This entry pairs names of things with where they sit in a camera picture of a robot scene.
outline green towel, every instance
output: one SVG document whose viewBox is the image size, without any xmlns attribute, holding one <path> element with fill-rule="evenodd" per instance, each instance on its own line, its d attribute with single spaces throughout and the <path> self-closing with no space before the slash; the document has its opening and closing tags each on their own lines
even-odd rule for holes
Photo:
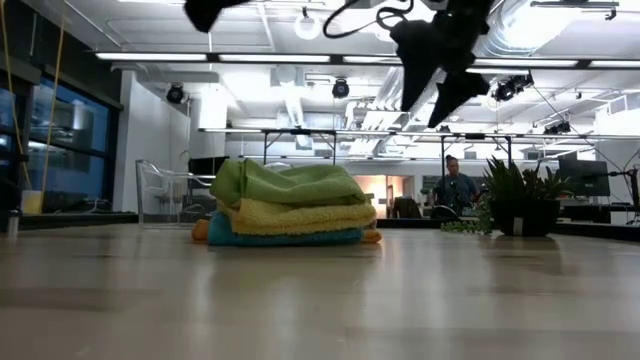
<svg viewBox="0 0 640 360">
<path fill-rule="evenodd" d="M 225 161 L 211 194 L 230 207 L 240 198 L 292 206 L 363 204 L 365 195 L 341 167 L 313 165 L 273 172 L 245 159 Z"/>
</svg>

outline blue towel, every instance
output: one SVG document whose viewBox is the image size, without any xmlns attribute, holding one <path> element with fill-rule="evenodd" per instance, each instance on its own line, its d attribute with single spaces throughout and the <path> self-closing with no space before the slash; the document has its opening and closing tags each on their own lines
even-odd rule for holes
<svg viewBox="0 0 640 360">
<path fill-rule="evenodd" d="M 234 234 L 227 215 L 216 211 L 209 223 L 209 245 L 212 246 L 321 246 L 349 245 L 362 240 L 362 229 L 314 233 L 307 235 L 258 236 Z"/>
</svg>

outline rope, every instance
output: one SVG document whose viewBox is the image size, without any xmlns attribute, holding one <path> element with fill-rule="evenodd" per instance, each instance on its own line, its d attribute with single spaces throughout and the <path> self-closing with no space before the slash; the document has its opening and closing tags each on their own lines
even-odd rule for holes
<svg viewBox="0 0 640 360">
<path fill-rule="evenodd" d="M 40 212 L 44 203 L 44 191 L 47 186 L 47 172 L 49 170 L 49 145 L 51 144 L 51 132 L 53 129 L 53 114 L 56 109 L 56 95 L 58 94 L 58 80 L 60 77 L 60 60 L 62 59 L 62 44 L 64 43 L 64 24 L 66 6 L 62 7 L 60 20 L 60 39 L 58 40 L 58 56 L 56 58 L 56 72 L 53 77 L 53 98 L 51 99 L 51 113 L 49 114 L 49 132 L 47 134 L 47 147 L 44 152 L 44 171 L 42 172 L 42 196 L 40 196 Z"/>
<path fill-rule="evenodd" d="M 13 81 L 11 80 L 11 60 L 9 57 L 9 37 L 7 36 L 7 24 L 5 21 L 4 7 L 6 1 L 0 4 L 0 20 L 2 20 L 2 39 L 4 40 L 4 62 L 7 67 L 7 81 L 9 85 L 9 102 L 11 102 L 11 115 L 13 116 L 13 124 L 16 130 L 16 142 L 18 143 L 18 151 L 20 156 L 24 155 L 24 148 L 22 147 L 22 138 L 20 137 L 20 125 L 18 125 L 18 115 L 16 113 L 15 96 L 13 92 Z M 20 161 L 22 164 L 22 170 L 24 171 L 24 178 L 27 182 L 27 189 L 31 190 L 31 180 L 29 179 L 29 171 L 27 170 L 27 163 Z"/>
</svg>

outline plant pot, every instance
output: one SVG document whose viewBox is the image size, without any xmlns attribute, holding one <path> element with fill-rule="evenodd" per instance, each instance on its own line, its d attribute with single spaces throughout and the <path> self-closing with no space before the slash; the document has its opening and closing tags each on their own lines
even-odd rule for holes
<svg viewBox="0 0 640 360">
<path fill-rule="evenodd" d="M 560 215 L 557 200 L 491 201 L 489 207 L 498 229 L 509 236 L 545 236 Z"/>
</svg>

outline person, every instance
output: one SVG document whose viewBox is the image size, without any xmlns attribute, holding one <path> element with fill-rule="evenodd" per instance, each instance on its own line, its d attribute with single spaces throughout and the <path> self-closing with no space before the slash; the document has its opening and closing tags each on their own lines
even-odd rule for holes
<svg viewBox="0 0 640 360">
<path fill-rule="evenodd" d="M 460 172 L 458 159 L 447 155 L 449 174 L 440 179 L 434 189 L 433 200 L 436 205 L 450 207 L 458 214 L 463 208 L 471 207 L 480 198 L 480 191 L 470 177 Z"/>
</svg>

